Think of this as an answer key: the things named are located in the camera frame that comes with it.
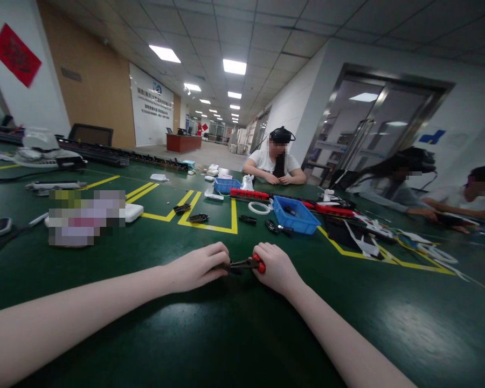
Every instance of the vr headset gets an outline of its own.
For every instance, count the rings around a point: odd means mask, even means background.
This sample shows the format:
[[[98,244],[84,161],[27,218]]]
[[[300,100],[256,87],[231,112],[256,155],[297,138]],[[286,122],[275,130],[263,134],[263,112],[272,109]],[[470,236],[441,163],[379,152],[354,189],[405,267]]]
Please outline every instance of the vr headset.
[[[425,174],[427,172],[434,172],[437,169],[433,154],[422,148],[409,147],[397,152],[394,156],[407,161],[411,171],[421,171]]]
[[[269,138],[273,140],[274,143],[278,144],[289,144],[291,141],[291,136],[293,137],[293,141],[295,141],[296,136],[284,128],[284,126],[275,129],[269,134]]]

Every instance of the pliers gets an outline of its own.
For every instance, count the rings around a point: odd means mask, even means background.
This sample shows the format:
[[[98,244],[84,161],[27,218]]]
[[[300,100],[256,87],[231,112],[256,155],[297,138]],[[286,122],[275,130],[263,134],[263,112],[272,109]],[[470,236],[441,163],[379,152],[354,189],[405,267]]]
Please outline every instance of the pliers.
[[[240,269],[257,269],[259,273],[266,271],[266,265],[262,259],[256,253],[252,257],[243,261],[237,261],[225,266],[225,269],[233,274],[240,275],[242,272]]]

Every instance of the drop ceiling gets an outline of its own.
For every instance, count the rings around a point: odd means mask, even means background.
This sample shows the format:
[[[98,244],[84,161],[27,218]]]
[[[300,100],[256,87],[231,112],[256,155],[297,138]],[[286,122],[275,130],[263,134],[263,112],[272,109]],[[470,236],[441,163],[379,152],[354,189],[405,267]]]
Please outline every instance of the drop ceiling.
[[[485,0],[49,2],[180,95],[191,116],[214,120],[214,109],[231,122],[237,113],[241,125],[331,37],[485,66]],[[149,44],[173,49],[181,63],[161,61]],[[225,73],[223,58],[246,62],[246,74]],[[202,91],[188,96],[183,83]]]

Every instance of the blue storage bin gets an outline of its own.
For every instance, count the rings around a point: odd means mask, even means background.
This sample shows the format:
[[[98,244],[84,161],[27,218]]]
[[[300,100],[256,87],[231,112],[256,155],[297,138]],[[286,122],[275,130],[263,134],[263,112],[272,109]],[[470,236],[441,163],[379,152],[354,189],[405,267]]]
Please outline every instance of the blue storage bin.
[[[284,211],[284,207],[289,205],[296,213],[292,216]],[[283,227],[292,227],[296,233],[313,234],[320,222],[305,207],[303,203],[296,199],[277,197],[273,198],[273,211],[279,225]]]
[[[229,195],[231,188],[240,189],[241,183],[237,179],[214,178],[214,194],[220,192]]]

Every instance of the reception desk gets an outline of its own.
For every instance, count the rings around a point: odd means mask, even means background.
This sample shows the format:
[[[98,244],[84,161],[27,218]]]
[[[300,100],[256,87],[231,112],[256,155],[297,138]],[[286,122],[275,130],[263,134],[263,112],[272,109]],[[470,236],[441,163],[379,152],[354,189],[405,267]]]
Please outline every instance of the reception desk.
[[[201,148],[201,136],[167,134],[167,151],[185,153]]]

